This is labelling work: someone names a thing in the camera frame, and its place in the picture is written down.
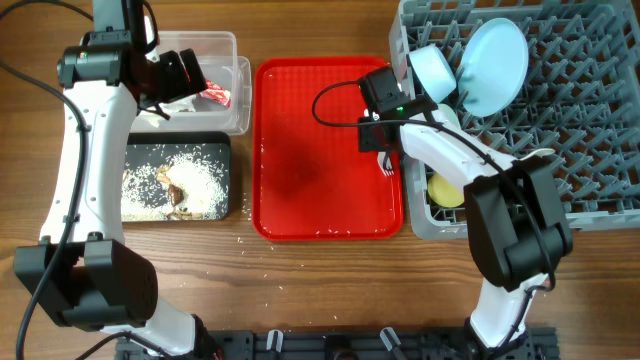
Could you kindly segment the white plastic fork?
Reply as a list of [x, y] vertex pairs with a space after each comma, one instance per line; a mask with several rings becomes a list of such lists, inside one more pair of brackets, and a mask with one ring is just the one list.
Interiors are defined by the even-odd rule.
[[377, 156], [379, 168], [384, 176], [392, 176], [394, 174], [391, 156], [389, 152], [379, 152]]

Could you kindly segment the red snack wrapper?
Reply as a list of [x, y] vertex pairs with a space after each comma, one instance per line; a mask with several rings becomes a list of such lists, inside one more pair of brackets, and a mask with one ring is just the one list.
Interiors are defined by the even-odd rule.
[[198, 96], [213, 101], [225, 108], [229, 108], [231, 105], [231, 92], [211, 80], [206, 81], [206, 89], [199, 92]]

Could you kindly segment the mint green bowl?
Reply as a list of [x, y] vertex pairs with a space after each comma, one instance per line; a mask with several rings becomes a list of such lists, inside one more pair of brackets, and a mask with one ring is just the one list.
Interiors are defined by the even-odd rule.
[[447, 120], [457, 129], [461, 128], [459, 118], [456, 112], [448, 105], [444, 103], [440, 103], [438, 105], [438, 110], [443, 112], [447, 118]]

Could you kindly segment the yellow plastic cup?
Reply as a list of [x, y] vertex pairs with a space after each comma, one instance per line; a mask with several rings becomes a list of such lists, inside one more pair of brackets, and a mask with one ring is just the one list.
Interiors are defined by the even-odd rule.
[[464, 195], [440, 174], [434, 174], [427, 183], [429, 197], [445, 208], [459, 207], [464, 203]]

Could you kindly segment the light blue bowl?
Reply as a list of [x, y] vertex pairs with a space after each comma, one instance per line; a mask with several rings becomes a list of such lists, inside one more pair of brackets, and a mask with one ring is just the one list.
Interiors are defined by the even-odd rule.
[[410, 52], [409, 61], [419, 83], [434, 102], [441, 103], [456, 89], [455, 76], [436, 45]]

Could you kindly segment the light blue plate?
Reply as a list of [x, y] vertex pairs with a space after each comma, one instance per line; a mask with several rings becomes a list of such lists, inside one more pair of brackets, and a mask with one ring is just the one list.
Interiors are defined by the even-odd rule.
[[523, 32], [507, 18], [483, 24], [469, 40], [460, 65], [458, 82], [463, 107], [476, 117], [500, 112], [520, 92], [529, 65]]

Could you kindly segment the white plastic spoon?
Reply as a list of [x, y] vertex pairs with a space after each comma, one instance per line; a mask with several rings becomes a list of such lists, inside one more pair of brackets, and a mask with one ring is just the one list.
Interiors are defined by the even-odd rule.
[[531, 153], [527, 154], [526, 156], [522, 157], [521, 160], [524, 161], [526, 159], [529, 159], [531, 157], [545, 157], [545, 156], [549, 156], [551, 154], [554, 154], [555, 151], [552, 148], [540, 148], [540, 149], [536, 149], [534, 151], [532, 151]]

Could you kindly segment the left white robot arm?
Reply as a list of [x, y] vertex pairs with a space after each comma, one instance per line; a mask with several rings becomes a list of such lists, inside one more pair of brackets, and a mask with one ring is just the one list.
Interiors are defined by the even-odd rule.
[[164, 359], [216, 359], [203, 322], [159, 296], [156, 270], [127, 247], [121, 220], [133, 121], [204, 90], [204, 75], [189, 49], [150, 59], [159, 35], [147, 2], [97, 1], [88, 17], [93, 28], [64, 51], [52, 89], [65, 115], [53, 203], [37, 244], [17, 249], [15, 275], [30, 307], [60, 327], [124, 338]]

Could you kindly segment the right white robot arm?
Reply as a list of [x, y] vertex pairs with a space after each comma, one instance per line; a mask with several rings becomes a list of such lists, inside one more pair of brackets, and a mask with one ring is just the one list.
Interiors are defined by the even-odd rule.
[[367, 108], [359, 132], [374, 138], [362, 150], [402, 152], [463, 193], [469, 248], [483, 277], [471, 336], [485, 358], [513, 349], [533, 296], [554, 288], [554, 272], [573, 249], [550, 162], [538, 152], [515, 158], [484, 145], [431, 98], [403, 93], [389, 67], [356, 84]]

